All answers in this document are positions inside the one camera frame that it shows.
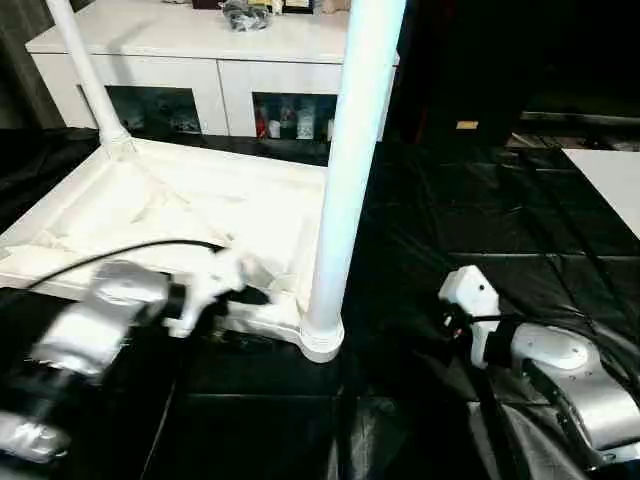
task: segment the black tablecloth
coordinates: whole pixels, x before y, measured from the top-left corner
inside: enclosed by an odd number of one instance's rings
[[[328,158],[326,145],[307,142],[162,140],[313,164]],[[77,130],[0,132],[0,141],[22,152],[0,167],[4,228],[96,146],[93,132]],[[100,448],[89,432],[52,475],[587,477],[542,397],[506,371],[485,377],[451,355],[434,300],[446,274],[465,264],[500,288],[504,311],[591,324],[638,362],[640,244],[561,152],[381,144],[338,358],[315,365],[293,345],[231,332],[206,332],[187,347],[143,342],[131,365],[163,359],[155,373],[136,383],[132,367],[124,369],[97,419]],[[2,337],[27,345],[60,305],[29,297],[2,312]],[[15,350],[1,349],[0,361]],[[640,478],[638,471],[630,464],[589,475]]]

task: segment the glass cabinet door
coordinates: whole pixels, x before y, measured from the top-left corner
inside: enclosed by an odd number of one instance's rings
[[[253,92],[256,136],[331,141],[336,95]]]
[[[108,85],[107,92],[130,132],[202,133],[190,88]]]

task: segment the white pole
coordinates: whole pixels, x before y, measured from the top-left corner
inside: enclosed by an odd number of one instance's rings
[[[352,3],[313,290],[301,326],[303,337],[329,344],[342,335],[340,309],[405,4],[406,0]]]
[[[91,64],[69,1],[47,0],[47,5],[75,65],[85,97],[100,128],[102,143],[128,141],[131,137],[120,123],[107,90]]]

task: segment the white table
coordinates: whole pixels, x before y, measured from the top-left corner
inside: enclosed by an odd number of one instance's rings
[[[564,153],[640,238],[640,153],[572,149]]]

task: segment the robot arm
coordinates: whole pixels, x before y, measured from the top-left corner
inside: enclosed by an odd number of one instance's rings
[[[558,410],[589,468],[640,458],[638,404],[605,370],[593,342],[557,327],[500,320],[498,294],[475,266],[450,273],[438,296],[474,317],[474,366],[495,364],[525,376]]]
[[[245,289],[233,251],[218,253],[216,267],[182,285],[133,263],[106,263],[5,382],[0,451],[36,464],[64,455],[84,395],[103,382],[134,328],[162,322],[171,336],[187,337],[203,308]]]

